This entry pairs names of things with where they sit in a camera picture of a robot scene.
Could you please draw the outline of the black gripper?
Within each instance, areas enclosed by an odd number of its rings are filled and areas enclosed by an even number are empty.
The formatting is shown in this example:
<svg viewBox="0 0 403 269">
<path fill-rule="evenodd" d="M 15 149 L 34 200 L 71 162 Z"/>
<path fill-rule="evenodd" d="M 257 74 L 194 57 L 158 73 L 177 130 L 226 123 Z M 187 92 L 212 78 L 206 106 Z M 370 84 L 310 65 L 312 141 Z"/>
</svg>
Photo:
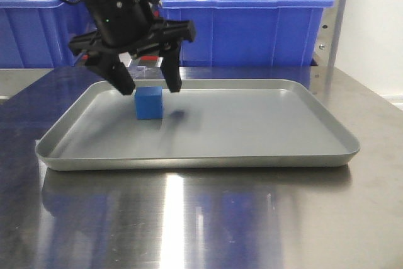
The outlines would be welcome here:
<svg viewBox="0 0 403 269">
<path fill-rule="evenodd" d="M 180 43 L 196 37 L 192 21 L 174 21 L 154 16 L 151 6 L 160 0 L 81 0 L 93 18 L 97 30 L 74 37 L 69 48 L 77 55 L 84 51 L 103 52 L 88 55 L 85 66 L 108 81 L 122 95 L 131 95 L 135 83 L 117 55 L 145 54 L 162 49 L 160 69 L 171 93 L 179 93 Z"/>
</svg>

